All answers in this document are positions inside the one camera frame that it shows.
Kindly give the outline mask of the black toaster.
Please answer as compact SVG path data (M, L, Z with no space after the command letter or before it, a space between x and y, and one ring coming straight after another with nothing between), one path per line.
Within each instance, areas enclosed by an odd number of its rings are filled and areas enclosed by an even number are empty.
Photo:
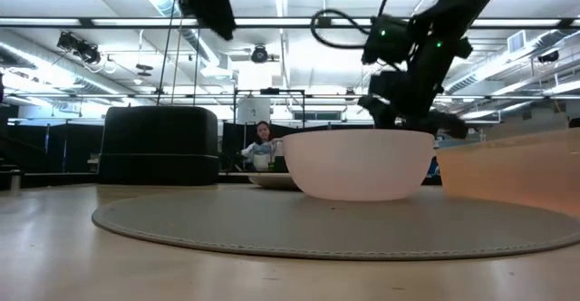
M111 107L98 174L104 184L205 186L217 182L218 118L190 106Z

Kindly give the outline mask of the black overhead frame crossbar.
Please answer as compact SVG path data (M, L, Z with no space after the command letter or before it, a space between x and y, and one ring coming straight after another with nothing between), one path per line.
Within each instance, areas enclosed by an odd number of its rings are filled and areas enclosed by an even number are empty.
M309 17L240 17L237 28L283 28L307 29ZM195 18L183 20L173 17L0 17L0 28L80 28L80 29L163 29L170 27L198 28ZM479 18L472 29L580 29L580 17L576 18Z

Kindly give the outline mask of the black partition wall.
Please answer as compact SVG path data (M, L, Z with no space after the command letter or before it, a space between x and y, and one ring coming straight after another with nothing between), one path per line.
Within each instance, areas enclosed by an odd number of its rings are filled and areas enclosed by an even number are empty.
M103 127L70 121L18 121L0 106L0 191L96 183Z

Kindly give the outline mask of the grey plate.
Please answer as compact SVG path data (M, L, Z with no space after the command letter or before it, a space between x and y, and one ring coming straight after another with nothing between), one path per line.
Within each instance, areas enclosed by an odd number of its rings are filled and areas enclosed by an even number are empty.
M299 190L289 173L249 173L248 179L264 189Z

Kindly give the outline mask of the orange translucent plastic bin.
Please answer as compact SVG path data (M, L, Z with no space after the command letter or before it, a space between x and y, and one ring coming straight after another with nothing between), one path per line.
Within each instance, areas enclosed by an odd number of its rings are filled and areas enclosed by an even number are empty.
M437 150L444 192L580 217L580 128Z

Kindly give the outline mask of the round grey placemat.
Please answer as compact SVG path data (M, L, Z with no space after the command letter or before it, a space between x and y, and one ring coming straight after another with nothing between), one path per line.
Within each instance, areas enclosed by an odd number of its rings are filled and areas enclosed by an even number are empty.
M265 189L167 192L100 206L92 221L160 244L312 259L501 257L580 243L580 220L572 216L433 192L384 202Z

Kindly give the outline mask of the person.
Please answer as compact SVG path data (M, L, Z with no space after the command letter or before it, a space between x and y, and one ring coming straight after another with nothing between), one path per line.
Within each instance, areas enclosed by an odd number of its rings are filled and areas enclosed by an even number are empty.
M283 155L283 140L272 136L270 124L260 121L256 125L257 138L245 147L240 154L248 159L252 171L270 171L270 163L276 156Z

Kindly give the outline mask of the black ceiling spotlight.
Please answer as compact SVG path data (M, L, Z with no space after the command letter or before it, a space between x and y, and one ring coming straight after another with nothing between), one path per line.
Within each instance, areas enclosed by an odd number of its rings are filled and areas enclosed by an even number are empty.
M269 59L267 49L262 44L257 44L251 53L250 60L253 63L266 63Z
M90 44L70 32L61 32L56 46L65 52L72 52L87 64L97 64L102 59L96 44Z

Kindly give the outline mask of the white cylindrical tank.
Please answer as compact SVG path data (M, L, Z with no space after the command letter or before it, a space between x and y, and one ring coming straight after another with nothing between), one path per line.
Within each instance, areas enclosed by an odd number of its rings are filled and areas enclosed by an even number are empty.
M270 122L271 102L267 98L248 97L237 103L237 122L255 124L260 121Z

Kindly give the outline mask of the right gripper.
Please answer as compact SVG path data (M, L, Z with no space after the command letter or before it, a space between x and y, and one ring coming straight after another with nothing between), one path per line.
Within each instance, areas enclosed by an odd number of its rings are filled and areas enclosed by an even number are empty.
M367 95L358 105L371 114L375 129L396 130L402 119L404 130L422 131L435 136L439 131L455 139L465 139L468 125L456 114L431 108L443 92L443 81L454 58L472 52L463 31L428 31L418 37L404 62L406 70L393 69L372 76Z

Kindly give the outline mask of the white air vent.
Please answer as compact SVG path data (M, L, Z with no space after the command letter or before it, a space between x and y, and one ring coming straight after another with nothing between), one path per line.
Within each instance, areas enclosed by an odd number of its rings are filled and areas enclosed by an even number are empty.
M520 30L512 34L507 39L507 50L509 53L516 53L526 47L527 34L525 30Z

